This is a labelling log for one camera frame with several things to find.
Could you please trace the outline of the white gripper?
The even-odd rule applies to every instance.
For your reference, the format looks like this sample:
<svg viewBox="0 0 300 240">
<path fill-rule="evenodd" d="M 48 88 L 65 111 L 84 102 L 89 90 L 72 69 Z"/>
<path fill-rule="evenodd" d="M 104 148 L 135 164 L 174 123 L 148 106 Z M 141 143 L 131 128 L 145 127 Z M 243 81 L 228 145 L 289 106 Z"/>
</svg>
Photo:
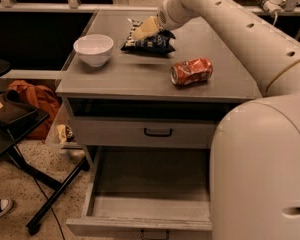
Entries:
<svg viewBox="0 0 300 240">
<path fill-rule="evenodd" d="M 186 8 L 181 0 L 164 0 L 157 9 L 157 17 L 150 16 L 139 27 L 132 32 L 133 40 L 142 40 L 157 34 L 160 27 L 164 30 L 175 30 L 198 14 Z"/>
</svg>

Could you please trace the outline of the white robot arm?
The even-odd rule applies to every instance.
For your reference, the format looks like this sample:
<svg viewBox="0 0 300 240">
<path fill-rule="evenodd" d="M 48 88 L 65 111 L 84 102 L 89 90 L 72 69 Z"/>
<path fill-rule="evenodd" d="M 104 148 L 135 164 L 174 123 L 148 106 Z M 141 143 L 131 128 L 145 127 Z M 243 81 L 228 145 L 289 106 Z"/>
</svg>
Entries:
<svg viewBox="0 0 300 240">
<path fill-rule="evenodd" d="M 300 43 L 232 0 L 165 0 L 158 26 L 202 17 L 262 94 L 229 112 L 210 155 L 213 240 L 300 240 Z"/>
</svg>

